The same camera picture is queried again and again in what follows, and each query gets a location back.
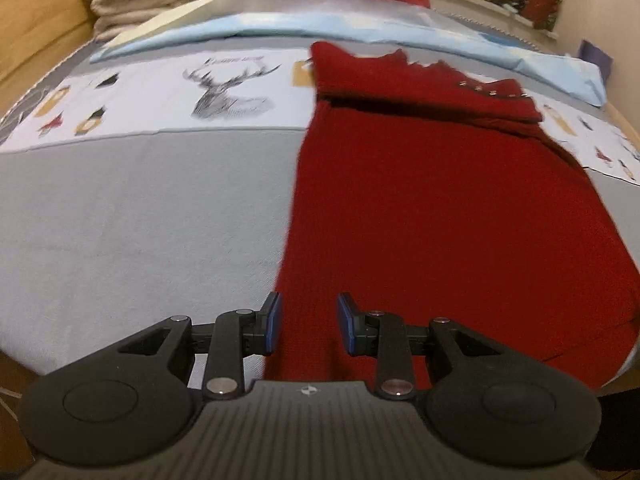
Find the wooden headboard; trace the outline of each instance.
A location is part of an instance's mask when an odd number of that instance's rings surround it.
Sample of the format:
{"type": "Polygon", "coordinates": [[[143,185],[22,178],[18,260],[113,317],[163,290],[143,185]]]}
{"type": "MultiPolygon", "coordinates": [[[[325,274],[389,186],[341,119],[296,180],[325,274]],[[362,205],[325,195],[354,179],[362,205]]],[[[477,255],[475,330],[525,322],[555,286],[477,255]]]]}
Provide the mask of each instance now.
{"type": "Polygon", "coordinates": [[[0,0],[0,116],[35,82],[91,39],[83,0],[0,0]]]}

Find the bed sheet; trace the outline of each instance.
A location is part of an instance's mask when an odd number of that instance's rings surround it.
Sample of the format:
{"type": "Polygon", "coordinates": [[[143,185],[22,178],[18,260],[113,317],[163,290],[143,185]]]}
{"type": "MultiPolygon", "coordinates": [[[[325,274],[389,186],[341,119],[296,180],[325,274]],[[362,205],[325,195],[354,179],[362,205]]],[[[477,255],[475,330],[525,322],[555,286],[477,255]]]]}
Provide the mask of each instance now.
{"type": "Polygon", "coordinates": [[[503,40],[493,41],[491,36],[474,30],[461,34],[348,12],[244,12],[168,30],[107,52],[98,52],[92,60],[233,36],[304,36],[428,48],[530,76],[591,105],[602,106],[607,101],[600,69],[581,59],[505,45],[503,40]]]}
{"type": "MultiPolygon", "coordinates": [[[[204,46],[298,48],[312,41],[260,38],[204,46]]],[[[394,50],[340,44],[363,55],[394,50]]],[[[184,56],[196,48],[203,45],[131,60],[184,56]]],[[[508,70],[407,51],[424,63],[443,59],[465,72],[515,76],[526,88],[598,115],[596,108],[508,70]]],[[[87,67],[83,61],[75,72],[87,67]]],[[[46,373],[173,314],[204,323],[227,310],[258,308],[282,256],[303,136],[303,130],[278,129],[166,132],[1,154],[0,348],[46,373]]],[[[589,173],[639,265],[634,218],[640,188],[589,173]]],[[[247,358],[248,383],[261,375],[262,363],[247,358]]],[[[203,364],[200,359],[191,385],[199,385],[203,364]]]]}

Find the bed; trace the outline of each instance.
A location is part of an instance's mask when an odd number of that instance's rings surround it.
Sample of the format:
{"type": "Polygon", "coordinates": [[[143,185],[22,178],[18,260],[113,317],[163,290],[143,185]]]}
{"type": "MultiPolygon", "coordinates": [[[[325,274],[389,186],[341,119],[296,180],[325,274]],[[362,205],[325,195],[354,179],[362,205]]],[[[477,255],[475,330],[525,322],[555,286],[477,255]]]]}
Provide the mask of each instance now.
{"type": "MultiPolygon", "coordinates": [[[[303,51],[316,39],[254,34],[94,63],[89,58],[99,46],[88,43],[12,108],[2,136],[69,74],[106,75],[123,65],[203,52],[303,51]]],[[[333,40],[359,56],[398,48],[333,40]]],[[[527,90],[607,121],[598,108],[513,70],[429,48],[403,49],[422,64],[444,60],[488,79],[516,78],[527,90]]],[[[39,374],[168,316],[186,314],[206,323],[227,310],[258,308],[273,288],[305,127],[219,123],[159,130],[0,153],[0,348],[39,374]]],[[[640,266],[640,228],[634,221],[640,188],[587,172],[640,266]]],[[[617,374],[635,355],[633,348],[617,374]]],[[[191,386],[199,386],[203,366],[196,362],[191,386]]],[[[263,368],[262,358],[247,358],[247,384],[263,368]]]]}

